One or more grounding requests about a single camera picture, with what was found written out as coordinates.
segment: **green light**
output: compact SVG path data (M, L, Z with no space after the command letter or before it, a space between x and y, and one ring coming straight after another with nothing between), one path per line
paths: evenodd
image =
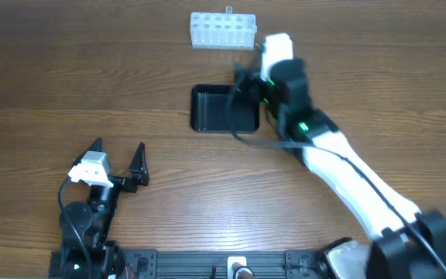
M306 123L304 123L304 122L299 123L299 127L300 127L304 132L309 131L309 127L307 127Z

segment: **wooden surface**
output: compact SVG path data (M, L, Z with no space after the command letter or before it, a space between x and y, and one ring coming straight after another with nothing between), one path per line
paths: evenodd
M0 276L45 277L57 191L96 136L114 174L140 141L151 181L122 195L111 238L159 250L319 248L366 241L319 178L281 150L189 127L190 89L229 83L250 52L192 50L193 11L255 13L287 32L312 97L359 155L446 216L446 2L0 0ZM253 135L275 139L262 126ZM67 201L84 200L75 184Z

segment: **cable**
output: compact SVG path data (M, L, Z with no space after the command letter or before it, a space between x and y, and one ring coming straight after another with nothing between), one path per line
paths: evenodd
M241 74L238 77L238 79L235 81L235 86L232 87L230 93L228 94L226 103L225 103L224 117L225 117L226 124L230 129L230 133L233 135L233 137L239 141L242 141L243 143L247 143L248 146L256 145L256 146L260 146L260 147L273 148L273 149L302 149L304 147L311 147L311 148L314 148L317 150L323 150L324 152L331 153L331 154L335 155L336 157L340 158L340 160L343 160L344 162L348 163L354 169L354 171L360 177L362 177L362 179L364 179L369 184L369 186L371 186L371 188L374 190L374 192L385 203L386 207L388 207L388 209L390 209L395 214L395 216L397 216L400 219L400 221L403 223L403 225L409 230L410 236L412 236L419 244L421 244L424 247L424 249L436 261L437 265L442 269L442 271L446 277L446 266L445 266L443 260L436 254L436 252L431 247L431 245L411 224L409 224L409 222L407 220L405 220L405 218L385 198L383 193L374 185L374 183L372 183L372 181L367 177L367 175L365 175L364 172L362 172L362 170L359 169L359 167L357 167L357 165L352 163L347 157L344 157L339 153L320 148L318 146L315 146L312 143L298 143L298 142L294 142L294 141L287 142L287 141L249 140L249 139L243 138L237 134L235 127L233 125L233 121L230 120L230 114L231 114L231 110L232 110L232 103L235 99L235 95L237 94L237 91L239 91L238 88L244 81L244 78L247 74ZM280 109L279 109L279 116L278 116L279 130L280 130L280 126L282 126L281 128L283 129L284 120L285 120L284 114L285 114L285 109L287 109L287 108L284 108L283 105L284 104L281 104Z
M67 224L71 227L71 230L74 232L74 235L77 237L78 242L81 246L82 252L85 255L85 260L87 261L87 267L89 269L89 279L92 279L92 260L91 255L89 254L89 250L87 250L87 247L85 246L84 242L82 241L80 235L78 234L77 228L75 228L74 223L71 220L71 217L68 215L68 212L65 210L65 207L63 205L63 190L68 185L68 183L71 181L71 178L67 176L67 179L63 181L60 191L58 192L58 204L60 205L61 212L63 213L63 217L65 218L65 221Z

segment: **wooden table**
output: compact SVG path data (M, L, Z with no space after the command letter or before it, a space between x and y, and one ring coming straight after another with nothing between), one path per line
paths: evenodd
M249 51L192 50L193 11L255 13L287 32L312 97L359 155L446 216L446 2L0 0L0 276L45 277L60 182L96 136L114 174L140 141L151 181L122 195L111 238L158 250L366 241L331 189L281 150L189 127L190 89L232 82ZM262 121L259 138L275 139ZM88 187L67 189L67 202Z

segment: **clear plastic container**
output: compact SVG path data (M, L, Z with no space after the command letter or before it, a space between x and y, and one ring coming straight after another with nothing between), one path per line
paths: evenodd
M256 16L226 13L192 12L190 37L194 49L253 50Z

